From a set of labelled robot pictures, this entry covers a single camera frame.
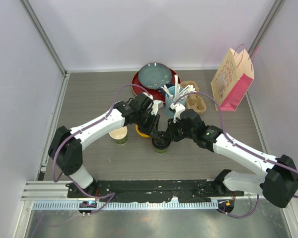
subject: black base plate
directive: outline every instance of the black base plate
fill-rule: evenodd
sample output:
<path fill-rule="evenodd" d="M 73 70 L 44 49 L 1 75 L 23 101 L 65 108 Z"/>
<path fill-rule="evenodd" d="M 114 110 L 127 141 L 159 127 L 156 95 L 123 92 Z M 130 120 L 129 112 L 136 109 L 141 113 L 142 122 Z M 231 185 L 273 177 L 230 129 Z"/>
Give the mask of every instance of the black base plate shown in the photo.
<path fill-rule="evenodd" d="M 68 191 L 68 198 L 84 198 L 85 196 L 75 187 Z M 232 196 L 231 191 L 219 194 L 213 181 L 206 180 L 99 180 L 97 181 L 96 194 L 105 196 L 115 192 L 112 202 L 169 202 L 173 196 L 183 202 L 209 202 L 210 197 Z M 244 192 L 235 191 L 235 196 L 243 196 Z"/>

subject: dish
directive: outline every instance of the dish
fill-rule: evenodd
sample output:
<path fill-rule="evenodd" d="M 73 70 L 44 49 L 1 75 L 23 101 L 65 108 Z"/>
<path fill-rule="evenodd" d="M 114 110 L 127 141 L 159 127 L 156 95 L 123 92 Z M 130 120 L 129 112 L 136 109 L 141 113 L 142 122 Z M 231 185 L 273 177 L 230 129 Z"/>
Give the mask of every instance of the dish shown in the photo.
<path fill-rule="evenodd" d="M 171 70 L 171 73 L 172 73 L 172 79 L 171 79 L 171 83 L 174 85 L 175 83 L 175 79 L 174 79 L 174 76 L 177 74 L 174 70 L 170 69 Z M 138 73 L 139 71 L 134 75 L 133 77 L 133 80 L 132 80 L 132 83 L 133 84 L 137 84 L 137 85 L 140 85 L 140 86 L 143 86 L 140 82 L 139 82 L 139 78 L 138 78 Z M 135 87 L 135 86 L 132 86 L 132 90 L 134 92 L 135 95 L 138 95 L 140 93 L 143 93 L 144 91 L 141 89 L 141 88 L 138 88 L 138 87 Z M 153 99 L 154 100 L 161 100 L 161 101 L 165 101 L 165 97 L 162 96 L 161 93 L 159 93 L 157 90 L 152 90 L 152 89 L 147 89 L 148 92 L 153 96 Z"/>
<path fill-rule="evenodd" d="M 172 80 L 171 70 L 161 63 L 148 63 L 139 70 L 139 82 L 148 89 L 158 89 Z"/>

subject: brown egg carton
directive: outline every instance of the brown egg carton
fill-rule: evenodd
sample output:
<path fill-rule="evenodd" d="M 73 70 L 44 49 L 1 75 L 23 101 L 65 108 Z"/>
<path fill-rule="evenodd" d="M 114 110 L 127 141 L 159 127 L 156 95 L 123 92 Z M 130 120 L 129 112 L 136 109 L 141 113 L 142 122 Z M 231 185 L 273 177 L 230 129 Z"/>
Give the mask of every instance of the brown egg carton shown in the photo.
<path fill-rule="evenodd" d="M 180 83 L 180 87 L 185 88 L 188 85 L 193 85 L 197 92 L 200 91 L 198 85 L 194 81 L 184 81 Z M 207 109 L 207 105 L 205 104 L 203 98 L 198 96 L 198 94 L 191 94 L 187 97 L 187 101 L 185 102 L 185 106 L 187 109 L 193 109 L 198 114 L 205 113 Z"/>

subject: yellow cup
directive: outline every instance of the yellow cup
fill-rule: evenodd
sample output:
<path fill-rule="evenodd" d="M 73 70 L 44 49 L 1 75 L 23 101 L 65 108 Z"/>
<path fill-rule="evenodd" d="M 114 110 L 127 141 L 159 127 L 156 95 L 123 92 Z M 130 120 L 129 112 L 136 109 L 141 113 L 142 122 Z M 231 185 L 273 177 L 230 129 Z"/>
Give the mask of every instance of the yellow cup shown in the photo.
<path fill-rule="evenodd" d="M 143 134 L 139 131 L 138 125 L 136 125 L 136 132 L 143 138 L 150 138 L 149 135 Z"/>

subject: blue plate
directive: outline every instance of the blue plate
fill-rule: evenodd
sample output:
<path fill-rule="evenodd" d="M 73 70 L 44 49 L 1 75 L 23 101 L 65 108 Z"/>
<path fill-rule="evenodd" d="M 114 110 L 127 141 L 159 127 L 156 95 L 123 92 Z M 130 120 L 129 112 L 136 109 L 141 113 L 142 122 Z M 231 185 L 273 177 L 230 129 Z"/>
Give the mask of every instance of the blue plate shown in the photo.
<path fill-rule="evenodd" d="M 172 80 L 171 70 L 161 63 L 148 63 L 139 70 L 139 82 L 148 89 L 158 89 Z"/>

